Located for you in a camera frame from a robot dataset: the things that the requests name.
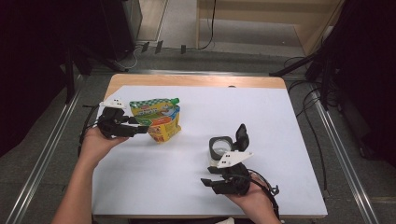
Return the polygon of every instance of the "table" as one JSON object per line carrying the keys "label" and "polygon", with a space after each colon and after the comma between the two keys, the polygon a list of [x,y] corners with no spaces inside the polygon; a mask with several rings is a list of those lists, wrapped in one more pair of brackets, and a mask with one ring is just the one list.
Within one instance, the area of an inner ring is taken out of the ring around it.
{"label": "table", "polygon": [[[214,0],[197,0],[196,48],[200,19],[212,18]],[[294,24],[305,55],[313,53],[327,28],[335,25],[344,0],[218,0],[215,20]]]}
{"label": "table", "polygon": [[[272,185],[279,185],[276,200],[281,217],[327,215],[281,78],[115,75],[105,98],[117,97],[124,101],[178,97],[182,131],[164,144],[139,134],[111,150],[94,172],[94,215],[246,217],[239,207],[200,180],[219,179],[206,170],[209,139],[225,135],[234,140],[242,122],[250,138],[247,151],[254,153],[244,164]],[[207,113],[209,108],[216,113]]]}

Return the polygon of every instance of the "forearm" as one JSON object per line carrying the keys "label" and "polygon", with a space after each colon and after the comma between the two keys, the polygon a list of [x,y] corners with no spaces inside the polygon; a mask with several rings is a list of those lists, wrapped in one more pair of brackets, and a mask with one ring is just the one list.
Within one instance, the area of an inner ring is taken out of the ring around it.
{"label": "forearm", "polygon": [[280,221],[276,218],[272,209],[271,203],[251,206],[247,205],[242,207],[244,213],[256,224],[279,224]]}
{"label": "forearm", "polygon": [[93,167],[79,161],[52,223],[91,223]]}

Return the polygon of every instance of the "cable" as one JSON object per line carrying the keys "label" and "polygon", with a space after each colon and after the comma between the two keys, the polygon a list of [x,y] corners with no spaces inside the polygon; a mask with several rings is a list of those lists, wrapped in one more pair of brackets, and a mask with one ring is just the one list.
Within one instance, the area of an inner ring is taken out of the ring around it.
{"label": "cable", "polygon": [[259,179],[267,185],[268,189],[269,189],[274,195],[277,195],[277,194],[279,193],[279,189],[278,189],[277,185],[276,185],[276,188],[273,188],[273,187],[271,186],[271,184],[270,184],[261,174],[259,174],[257,171],[254,171],[254,170],[251,170],[251,169],[247,169],[247,170],[250,171],[251,173],[257,175],[257,176],[259,177]]}
{"label": "cable", "polygon": [[277,204],[277,202],[276,202],[276,200],[275,200],[275,197],[274,197],[275,194],[273,195],[271,189],[268,189],[267,187],[263,186],[263,185],[262,185],[261,183],[259,183],[258,181],[252,179],[251,176],[244,176],[244,175],[227,175],[227,177],[242,178],[242,179],[245,179],[245,180],[247,180],[247,181],[249,181],[249,182],[252,182],[253,184],[259,186],[259,187],[262,189],[262,191],[265,193],[265,195],[267,196],[267,198],[271,201],[272,206],[273,206],[273,209],[274,209],[274,213],[275,213],[277,219],[280,219],[280,218],[279,218],[279,206],[278,206],[278,204]]}
{"label": "cable", "polygon": [[315,83],[315,84],[321,85],[321,82],[308,81],[308,80],[297,80],[297,81],[294,81],[294,82],[292,82],[292,83],[290,84],[290,86],[289,86],[289,88],[288,88],[288,94],[290,94],[291,90],[292,90],[294,87],[296,87],[296,86],[298,86],[298,85],[301,85],[301,84],[303,84],[303,83]]}
{"label": "cable", "polygon": [[212,40],[213,40],[213,33],[214,33],[214,29],[213,29],[213,28],[214,28],[214,25],[215,25],[215,14],[216,14],[216,0],[215,0],[214,5],[213,5],[212,29],[211,29],[210,40],[209,40],[209,42],[206,44],[206,46],[204,46],[203,48],[199,48],[199,50],[206,49],[206,48],[210,45],[210,43],[212,43]]}
{"label": "cable", "polygon": [[309,106],[309,107],[307,107],[307,108],[303,108],[303,109],[296,115],[296,118],[298,118],[301,114],[303,114],[303,113],[304,113],[304,110],[307,110],[307,109],[311,108],[312,106],[314,106],[315,103],[316,103],[317,101],[319,101],[319,100],[320,100],[320,97],[312,98],[308,103],[306,103],[306,105],[309,105],[309,104],[312,103],[313,101],[315,101],[315,102],[314,102],[311,106]]}
{"label": "cable", "polygon": [[203,49],[206,49],[211,43],[212,43],[212,40],[213,40],[213,34],[214,34],[214,24],[215,24],[215,14],[216,14],[216,3],[217,3],[217,0],[215,0],[215,2],[214,2],[214,5],[213,5],[213,14],[212,14],[212,26],[211,26],[211,28],[210,28],[210,30],[211,30],[211,36],[210,36],[210,40],[209,40],[209,42],[206,44],[206,46],[204,46],[204,47],[202,47],[202,48],[198,48],[198,49],[193,49],[193,48],[187,48],[186,50],[203,50]]}
{"label": "cable", "polygon": [[117,61],[114,61],[114,63],[116,63],[117,65],[119,65],[119,66],[122,67],[123,69],[131,69],[131,68],[134,68],[134,67],[137,65],[137,57],[136,57],[135,53],[136,53],[136,51],[137,51],[138,49],[141,49],[141,48],[139,47],[139,48],[136,48],[136,49],[134,50],[134,59],[135,59],[135,62],[134,62],[134,65],[132,65],[131,67],[126,67],[126,66],[124,66],[124,65],[122,65],[122,64],[120,64],[120,63],[118,63]]}
{"label": "cable", "polygon": [[125,55],[122,58],[120,58],[119,61],[126,59],[126,57],[128,57],[128,55],[129,55],[129,53],[131,53],[130,50],[125,50]]}
{"label": "cable", "polygon": [[283,67],[286,67],[286,63],[287,63],[288,61],[290,61],[290,60],[293,60],[293,59],[303,59],[303,58],[305,58],[305,57],[292,57],[292,58],[289,58],[289,59],[287,59],[285,62],[283,62]]}
{"label": "cable", "polygon": [[328,96],[327,96],[327,105],[332,106],[332,107],[337,107],[338,106],[338,97],[337,95],[331,97],[331,94],[336,94],[337,90],[330,90],[328,92]]}
{"label": "cable", "polygon": [[205,0],[205,4],[206,4],[206,24],[207,24],[207,28],[213,33],[214,31],[213,31],[213,25],[212,26],[210,26],[210,23],[209,23],[209,9],[207,8],[207,0]]}
{"label": "cable", "polygon": [[84,121],[84,126],[82,127],[82,131],[81,134],[79,135],[79,146],[78,146],[78,156],[81,152],[81,147],[82,147],[82,142],[84,142],[84,137],[85,137],[85,132],[87,131],[88,128],[90,128],[93,125],[88,125],[88,122],[91,119],[91,116],[93,114],[93,112],[99,108],[99,104],[98,105],[83,105],[82,107],[89,107],[91,109],[90,113],[88,114],[87,118]]}
{"label": "cable", "polygon": [[324,191],[327,191],[327,176],[326,176],[326,167],[325,167],[325,165],[324,165],[323,152],[322,152],[322,149],[321,149],[319,140],[318,140],[317,133],[315,132],[314,127],[312,126],[311,120],[309,119],[308,114],[306,113],[306,108],[305,108],[305,107],[306,107],[305,101],[306,101],[306,99],[308,98],[308,96],[309,96],[312,92],[317,91],[317,90],[319,90],[319,89],[320,89],[320,88],[315,88],[315,89],[313,89],[312,91],[310,91],[310,92],[305,96],[305,98],[303,99],[303,111],[304,111],[304,115],[305,115],[306,121],[308,122],[308,125],[309,125],[309,127],[310,127],[312,133],[314,134],[315,141],[317,142],[318,152],[319,152],[320,162],[321,162],[321,167],[322,167],[322,172],[323,172],[323,190],[324,190]]}

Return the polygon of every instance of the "yellow package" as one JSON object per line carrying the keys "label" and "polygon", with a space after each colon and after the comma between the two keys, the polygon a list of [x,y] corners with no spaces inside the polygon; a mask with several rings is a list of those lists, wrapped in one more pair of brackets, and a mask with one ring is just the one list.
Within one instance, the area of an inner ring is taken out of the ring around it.
{"label": "yellow package", "polygon": [[132,101],[130,107],[137,122],[149,126],[149,135],[156,142],[163,143],[181,130],[178,102],[178,98]]}

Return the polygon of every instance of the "person's right hand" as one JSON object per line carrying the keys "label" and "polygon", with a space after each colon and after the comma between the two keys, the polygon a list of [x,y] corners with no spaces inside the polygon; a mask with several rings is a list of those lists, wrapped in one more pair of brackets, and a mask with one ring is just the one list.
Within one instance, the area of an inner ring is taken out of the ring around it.
{"label": "person's right hand", "polygon": [[111,148],[126,140],[128,140],[128,137],[108,139],[102,135],[98,127],[90,128],[85,133],[78,161],[87,164],[91,168],[95,168]]}
{"label": "person's right hand", "polygon": [[[255,181],[267,187],[256,174],[251,174],[250,176]],[[262,189],[254,183],[250,183],[250,188],[246,195],[227,194],[225,196],[242,208],[244,213],[256,224],[280,223],[274,213],[271,201]]]}

